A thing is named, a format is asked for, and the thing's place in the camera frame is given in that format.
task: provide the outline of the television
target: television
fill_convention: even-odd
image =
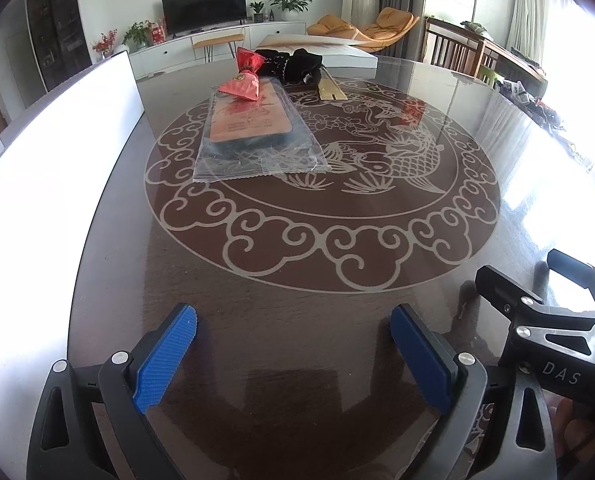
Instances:
[[[168,34],[247,18],[246,0],[162,0]]]

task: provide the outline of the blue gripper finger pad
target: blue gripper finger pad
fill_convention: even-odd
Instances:
[[[437,408],[443,415],[448,413],[452,403],[450,372],[402,305],[396,306],[391,313],[391,335],[426,403]]]
[[[137,371],[133,402],[141,413],[158,405],[197,332],[197,313],[184,307]]]

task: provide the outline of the plastic packaging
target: plastic packaging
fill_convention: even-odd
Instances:
[[[330,169],[279,80],[260,79],[258,101],[213,89],[193,182]]]

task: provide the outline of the drawer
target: drawer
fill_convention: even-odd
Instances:
[[[195,51],[190,38],[170,41],[140,53],[145,74],[151,74],[182,63],[194,61]]]
[[[304,22],[269,22],[249,25],[250,47],[255,50],[269,34],[306,34]]]

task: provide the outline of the person's hand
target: person's hand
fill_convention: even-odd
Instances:
[[[549,410],[555,456],[559,459],[567,452],[574,452],[581,462],[595,454],[595,424],[589,420],[573,418],[573,401],[562,398],[557,408]]]

